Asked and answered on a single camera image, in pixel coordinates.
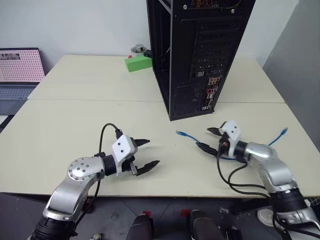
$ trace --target ventilation grille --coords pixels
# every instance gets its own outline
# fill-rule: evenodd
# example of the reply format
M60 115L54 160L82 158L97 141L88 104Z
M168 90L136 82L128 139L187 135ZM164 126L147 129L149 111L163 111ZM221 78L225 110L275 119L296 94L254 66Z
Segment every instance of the ventilation grille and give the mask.
M174 97L174 115L183 116L200 111L203 94L202 85L182 86L176 89Z
M239 6L242 0L185 0L188 9L229 10Z

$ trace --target gray floor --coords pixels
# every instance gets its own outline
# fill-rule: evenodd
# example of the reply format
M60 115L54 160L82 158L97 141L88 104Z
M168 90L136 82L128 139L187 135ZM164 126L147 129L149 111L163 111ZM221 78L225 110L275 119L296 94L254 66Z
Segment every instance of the gray floor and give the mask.
M222 228L235 226L244 240L280 239L272 227L261 224L256 212L239 216L221 213L233 202L224 199L201 198L98 198L95 210L87 214L77 228L73 240L88 240L95 233L103 233L104 240L125 240L128 230L143 211L151 212L155 225L155 239L190 240L186 218L181 210L199 209L206 212ZM31 235L39 220L44 203L0 193L0 239L23 240Z

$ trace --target robotic arm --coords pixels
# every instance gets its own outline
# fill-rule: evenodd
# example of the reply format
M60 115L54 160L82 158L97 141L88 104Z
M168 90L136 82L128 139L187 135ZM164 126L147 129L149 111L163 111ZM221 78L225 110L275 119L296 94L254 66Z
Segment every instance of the robotic arm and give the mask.
M226 121L220 128L212 127L208 130L221 137L217 158L223 154L239 162L247 162L258 171L270 195L269 201L276 213L277 222L283 228L300 233L303 233L304 229L311 229L312 233L320 233L320 223L314 211L306 205L290 169L278 158L272 147L240 141L241 130L233 120ZM197 145L206 152L213 153L215 150L210 150L208 145L201 143Z
M76 236L76 227L83 212L88 191L93 184L105 176L121 175L131 171L138 176L153 169L159 161L152 161L137 168L133 161L138 147L150 142L146 139L133 139L116 129L117 140L112 145L112 154L100 152L93 157L80 157L71 162L62 183L54 190L42 217L29 240L68 240Z

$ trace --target black shoe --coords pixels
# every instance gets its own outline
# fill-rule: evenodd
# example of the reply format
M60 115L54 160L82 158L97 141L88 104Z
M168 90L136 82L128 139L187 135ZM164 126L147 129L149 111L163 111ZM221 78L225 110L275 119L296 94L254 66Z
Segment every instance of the black shoe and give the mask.
M191 211L188 216L188 228L194 240L224 240L221 231L214 221L204 212Z
M154 234L154 221L146 214L135 218L126 240L152 240Z

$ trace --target green block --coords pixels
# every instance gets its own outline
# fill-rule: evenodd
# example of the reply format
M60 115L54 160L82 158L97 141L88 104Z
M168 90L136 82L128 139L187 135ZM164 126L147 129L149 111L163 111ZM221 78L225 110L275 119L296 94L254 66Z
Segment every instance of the green block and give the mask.
M135 56L124 60L129 72L152 67L152 59L147 56Z

